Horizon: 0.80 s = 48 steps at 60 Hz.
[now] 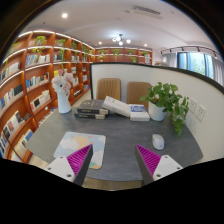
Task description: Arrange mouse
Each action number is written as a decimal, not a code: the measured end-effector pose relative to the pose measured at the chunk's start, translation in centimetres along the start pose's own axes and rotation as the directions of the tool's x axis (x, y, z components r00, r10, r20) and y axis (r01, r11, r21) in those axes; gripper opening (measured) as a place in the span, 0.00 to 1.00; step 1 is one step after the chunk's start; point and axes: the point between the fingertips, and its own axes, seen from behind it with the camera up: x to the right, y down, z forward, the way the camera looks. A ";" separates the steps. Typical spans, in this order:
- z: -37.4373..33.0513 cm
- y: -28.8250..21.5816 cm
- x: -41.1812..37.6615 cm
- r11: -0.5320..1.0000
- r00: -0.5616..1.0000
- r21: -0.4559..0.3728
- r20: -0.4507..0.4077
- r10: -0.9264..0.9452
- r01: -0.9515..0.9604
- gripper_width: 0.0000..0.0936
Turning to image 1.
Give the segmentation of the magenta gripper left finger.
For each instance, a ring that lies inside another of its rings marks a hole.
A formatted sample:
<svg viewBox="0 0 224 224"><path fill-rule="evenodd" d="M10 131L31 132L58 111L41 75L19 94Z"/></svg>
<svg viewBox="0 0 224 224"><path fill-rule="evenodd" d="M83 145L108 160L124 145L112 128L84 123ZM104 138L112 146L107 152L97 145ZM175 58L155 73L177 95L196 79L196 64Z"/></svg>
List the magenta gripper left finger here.
<svg viewBox="0 0 224 224"><path fill-rule="evenodd" d="M69 156L59 156L45 170L81 186L93 155L92 145L87 145Z"/></svg>

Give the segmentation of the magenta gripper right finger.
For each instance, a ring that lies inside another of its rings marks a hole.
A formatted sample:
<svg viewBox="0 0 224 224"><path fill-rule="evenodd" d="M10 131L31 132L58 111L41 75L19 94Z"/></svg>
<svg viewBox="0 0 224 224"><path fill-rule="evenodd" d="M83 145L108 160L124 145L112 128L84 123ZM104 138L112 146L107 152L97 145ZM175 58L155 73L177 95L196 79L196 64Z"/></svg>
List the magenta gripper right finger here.
<svg viewBox="0 0 224 224"><path fill-rule="evenodd" d="M160 156L140 145L135 146L135 156L145 185L182 169L169 155Z"/></svg>

